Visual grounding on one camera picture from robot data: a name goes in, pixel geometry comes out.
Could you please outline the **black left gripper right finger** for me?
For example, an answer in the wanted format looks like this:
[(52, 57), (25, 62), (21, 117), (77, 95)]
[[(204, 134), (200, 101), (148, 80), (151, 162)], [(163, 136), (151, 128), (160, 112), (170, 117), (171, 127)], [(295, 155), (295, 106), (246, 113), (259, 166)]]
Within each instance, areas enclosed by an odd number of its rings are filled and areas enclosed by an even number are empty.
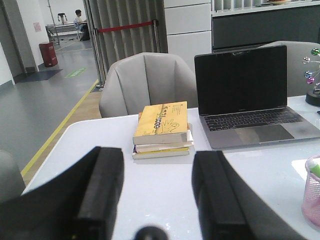
[(192, 188), (204, 240), (302, 240), (242, 180), (220, 150), (198, 151)]

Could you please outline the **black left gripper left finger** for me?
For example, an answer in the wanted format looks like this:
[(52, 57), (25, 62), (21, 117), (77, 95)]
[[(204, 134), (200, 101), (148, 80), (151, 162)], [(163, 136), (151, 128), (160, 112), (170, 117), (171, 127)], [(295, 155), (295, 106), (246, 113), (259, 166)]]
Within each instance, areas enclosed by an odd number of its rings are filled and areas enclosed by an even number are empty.
[(0, 205), (3, 240), (110, 240), (124, 181), (120, 148), (94, 147), (47, 183)]

